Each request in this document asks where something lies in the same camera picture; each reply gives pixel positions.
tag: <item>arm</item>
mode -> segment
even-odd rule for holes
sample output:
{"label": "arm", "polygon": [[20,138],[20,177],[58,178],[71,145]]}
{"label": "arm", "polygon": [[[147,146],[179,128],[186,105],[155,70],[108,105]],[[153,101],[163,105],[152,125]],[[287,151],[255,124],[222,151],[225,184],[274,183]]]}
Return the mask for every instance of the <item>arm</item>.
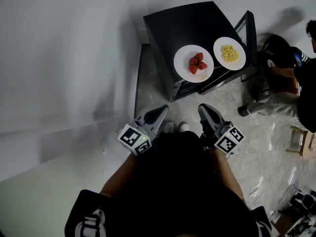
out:
{"label": "arm", "polygon": [[105,183],[100,194],[112,197],[122,190],[132,178],[136,165],[136,156],[130,154],[121,167]]}
{"label": "arm", "polygon": [[210,148],[209,151],[213,158],[216,175],[224,186],[235,192],[235,194],[246,204],[242,190],[229,167],[225,154],[218,148]]}
{"label": "arm", "polygon": [[280,69],[278,67],[273,67],[273,66],[270,68],[274,74],[281,75],[284,77],[289,77],[289,78],[295,78],[294,69],[291,69],[291,68]]}

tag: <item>hand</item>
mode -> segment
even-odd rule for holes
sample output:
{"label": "hand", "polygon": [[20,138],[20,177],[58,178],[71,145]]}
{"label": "hand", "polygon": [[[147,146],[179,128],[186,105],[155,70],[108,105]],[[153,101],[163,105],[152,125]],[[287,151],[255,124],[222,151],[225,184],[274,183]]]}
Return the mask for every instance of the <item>hand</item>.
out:
{"label": "hand", "polygon": [[271,66],[270,69],[271,69],[273,74],[277,74],[277,71],[279,70],[279,68],[277,66]]}

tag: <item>plate of noodles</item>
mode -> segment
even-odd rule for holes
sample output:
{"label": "plate of noodles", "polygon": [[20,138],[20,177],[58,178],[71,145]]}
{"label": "plate of noodles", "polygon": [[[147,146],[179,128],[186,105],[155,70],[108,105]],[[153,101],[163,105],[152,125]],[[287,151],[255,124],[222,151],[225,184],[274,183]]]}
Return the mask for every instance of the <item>plate of noodles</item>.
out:
{"label": "plate of noodles", "polygon": [[221,37],[213,46],[216,59],[229,70],[242,69],[246,63],[246,54],[242,46],[234,39]]}

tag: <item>black shirt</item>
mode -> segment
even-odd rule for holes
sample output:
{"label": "black shirt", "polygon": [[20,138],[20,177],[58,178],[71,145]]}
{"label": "black shirt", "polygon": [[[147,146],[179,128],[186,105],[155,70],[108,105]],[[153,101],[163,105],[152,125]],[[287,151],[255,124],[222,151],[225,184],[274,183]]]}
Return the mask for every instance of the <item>black shirt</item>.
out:
{"label": "black shirt", "polygon": [[[97,209],[107,237],[259,235],[258,216],[214,178],[211,156],[192,132],[165,134],[157,149],[138,156],[130,185],[111,198],[81,191],[67,221],[65,236]],[[261,216],[269,225],[265,211]]]}
{"label": "black shirt", "polygon": [[316,84],[316,59],[311,59],[303,66],[294,69],[294,75],[302,87],[297,103],[298,118],[302,125],[310,132],[316,132],[315,116],[315,84]]}

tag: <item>black table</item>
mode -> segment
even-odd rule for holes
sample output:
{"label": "black table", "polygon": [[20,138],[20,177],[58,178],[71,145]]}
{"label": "black table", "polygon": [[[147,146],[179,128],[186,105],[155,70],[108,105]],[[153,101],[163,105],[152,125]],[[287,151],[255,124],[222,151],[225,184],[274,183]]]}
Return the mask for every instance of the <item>black table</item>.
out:
{"label": "black table", "polygon": [[[205,94],[246,73],[247,68],[256,64],[257,40],[254,18],[246,12],[234,27],[222,11],[212,1],[183,5],[144,17],[145,26],[152,47],[158,74],[170,101],[199,92]],[[238,41],[246,53],[246,64],[239,71],[230,71],[216,60],[213,45],[220,37],[230,37]],[[213,57],[214,72],[201,83],[183,80],[175,71],[173,58],[185,45],[199,45]]]}

